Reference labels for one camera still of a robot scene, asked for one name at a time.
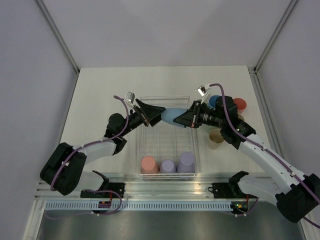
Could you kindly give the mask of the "light blue cup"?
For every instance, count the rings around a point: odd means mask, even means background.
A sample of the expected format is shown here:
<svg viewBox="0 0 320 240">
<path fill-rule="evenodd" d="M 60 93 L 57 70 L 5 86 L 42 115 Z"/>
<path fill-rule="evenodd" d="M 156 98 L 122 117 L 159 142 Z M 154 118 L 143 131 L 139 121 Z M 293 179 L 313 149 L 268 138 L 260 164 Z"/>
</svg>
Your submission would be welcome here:
<svg viewBox="0 0 320 240">
<path fill-rule="evenodd" d="M 187 111 L 185 108 L 167 108 L 161 114 L 161 120 L 167 124 L 184 128 L 185 126 L 179 123 L 174 122 L 174 119 L 184 114 Z"/>
</svg>

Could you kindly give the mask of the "beige cup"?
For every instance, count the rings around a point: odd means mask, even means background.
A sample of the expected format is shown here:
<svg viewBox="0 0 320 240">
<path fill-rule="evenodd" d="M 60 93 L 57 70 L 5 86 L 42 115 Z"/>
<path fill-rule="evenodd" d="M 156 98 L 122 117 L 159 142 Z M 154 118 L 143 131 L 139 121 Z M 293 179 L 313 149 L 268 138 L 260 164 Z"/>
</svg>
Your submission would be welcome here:
<svg viewBox="0 0 320 240">
<path fill-rule="evenodd" d="M 238 118 L 242 121 L 245 121 L 245 118 L 241 114 L 238 114 Z"/>
<path fill-rule="evenodd" d="M 224 138 L 219 129 L 212 129 L 208 134 L 208 147 L 212 150 L 218 148 L 223 142 Z"/>
</svg>

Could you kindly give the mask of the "large purple cup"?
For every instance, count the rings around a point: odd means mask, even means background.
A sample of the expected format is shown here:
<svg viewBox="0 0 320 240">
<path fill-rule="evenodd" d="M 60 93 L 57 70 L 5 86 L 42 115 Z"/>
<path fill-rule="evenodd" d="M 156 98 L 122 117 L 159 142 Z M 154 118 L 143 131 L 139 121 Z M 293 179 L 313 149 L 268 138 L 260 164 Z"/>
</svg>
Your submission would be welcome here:
<svg viewBox="0 0 320 240">
<path fill-rule="evenodd" d="M 177 172 L 181 174 L 195 172 L 195 156 L 191 152 L 184 152 L 180 155 Z"/>
</svg>

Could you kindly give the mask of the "pink cup front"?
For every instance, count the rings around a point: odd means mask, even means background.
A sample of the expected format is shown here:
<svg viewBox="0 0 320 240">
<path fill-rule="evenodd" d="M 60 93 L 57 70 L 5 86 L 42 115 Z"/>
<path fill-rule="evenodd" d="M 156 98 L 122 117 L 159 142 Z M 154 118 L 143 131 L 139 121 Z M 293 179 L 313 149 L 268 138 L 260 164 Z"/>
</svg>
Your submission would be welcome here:
<svg viewBox="0 0 320 240">
<path fill-rule="evenodd" d="M 152 156 L 145 156 L 140 162 L 140 170 L 142 174 L 157 174 L 159 166 Z"/>
</svg>

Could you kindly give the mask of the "pink cup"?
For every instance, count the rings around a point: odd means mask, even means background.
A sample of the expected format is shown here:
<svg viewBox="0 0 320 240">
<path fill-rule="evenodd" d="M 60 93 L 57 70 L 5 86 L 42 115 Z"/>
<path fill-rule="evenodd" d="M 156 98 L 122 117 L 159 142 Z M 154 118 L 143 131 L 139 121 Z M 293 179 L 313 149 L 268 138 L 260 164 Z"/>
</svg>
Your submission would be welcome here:
<svg viewBox="0 0 320 240">
<path fill-rule="evenodd" d="M 140 170 L 142 174 L 157 174 L 159 166 L 152 156 L 145 156 L 140 162 Z"/>
<path fill-rule="evenodd" d="M 247 102 L 242 99 L 242 98 L 234 98 L 233 102 L 236 104 L 237 106 L 237 111 L 239 114 L 243 113 L 245 111 L 245 109 L 247 108 Z"/>
</svg>

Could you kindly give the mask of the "small purple cup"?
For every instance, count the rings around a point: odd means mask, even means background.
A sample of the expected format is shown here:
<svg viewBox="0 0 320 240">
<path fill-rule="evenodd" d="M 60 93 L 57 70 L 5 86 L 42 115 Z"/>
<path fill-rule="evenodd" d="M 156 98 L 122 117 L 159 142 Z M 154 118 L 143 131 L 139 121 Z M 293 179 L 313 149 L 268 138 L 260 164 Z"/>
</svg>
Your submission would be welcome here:
<svg viewBox="0 0 320 240">
<path fill-rule="evenodd" d="M 176 164 L 171 159 L 164 160 L 160 165 L 160 173 L 174 174 L 176 172 Z"/>
</svg>

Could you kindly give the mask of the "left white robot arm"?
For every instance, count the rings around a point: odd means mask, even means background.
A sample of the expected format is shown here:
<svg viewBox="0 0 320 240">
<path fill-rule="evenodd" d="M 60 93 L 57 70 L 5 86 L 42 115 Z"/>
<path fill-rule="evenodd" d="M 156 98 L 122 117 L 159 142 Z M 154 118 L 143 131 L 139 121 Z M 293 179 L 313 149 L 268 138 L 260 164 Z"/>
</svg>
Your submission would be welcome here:
<svg viewBox="0 0 320 240">
<path fill-rule="evenodd" d="M 124 99 L 116 95 L 114 98 L 124 105 L 126 116 L 112 114 L 103 138 L 78 147 L 62 142 L 55 148 L 40 172 L 40 179 L 50 185 L 52 191 L 63 196 L 69 195 L 79 184 L 85 164 L 120 153 L 127 143 L 125 135 L 140 125 L 155 126 L 162 120 L 161 115 L 166 110 L 139 99 L 136 100 L 137 105 L 129 110 Z"/>
</svg>

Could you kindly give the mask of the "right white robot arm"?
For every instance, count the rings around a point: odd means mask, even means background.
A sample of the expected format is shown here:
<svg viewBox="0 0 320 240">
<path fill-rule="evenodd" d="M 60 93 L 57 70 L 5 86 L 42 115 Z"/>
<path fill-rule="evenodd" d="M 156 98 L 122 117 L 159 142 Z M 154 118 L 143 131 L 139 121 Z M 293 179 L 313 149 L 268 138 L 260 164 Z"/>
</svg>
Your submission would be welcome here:
<svg viewBox="0 0 320 240">
<path fill-rule="evenodd" d="M 320 204 L 320 178 L 306 175 L 266 147 L 256 131 L 238 115 L 238 106 L 230 96 L 217 98 L 215 108 L 195 100 L 189 109 L 173 118 L 184 127 L 201 125 L 220 129 L 223 139 L 235 149 L 250 157 L 276 183 L 268 186 L 241 171 L 229 179 L 228 192 L 235 198 L 243 194 L 263 199 L 277 207 L 290 222 L 297 223 Z"/>
</svg>

